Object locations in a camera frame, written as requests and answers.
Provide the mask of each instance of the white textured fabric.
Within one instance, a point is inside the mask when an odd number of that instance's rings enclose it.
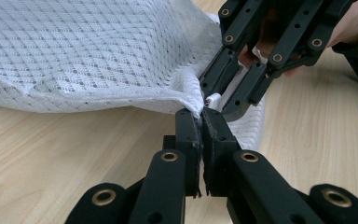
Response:
[[[197,117],[198,78],[220,38],[190,0],[0,0],[0,106],[186,107]],[[255,111],[230,124],[244,148],[257,149],[261,136],[264,107]]]

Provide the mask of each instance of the white garment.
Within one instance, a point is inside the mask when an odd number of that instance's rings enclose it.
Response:
[[[0,106],[198,117],[198,78],[220,47],[190,0],[0,0]]]

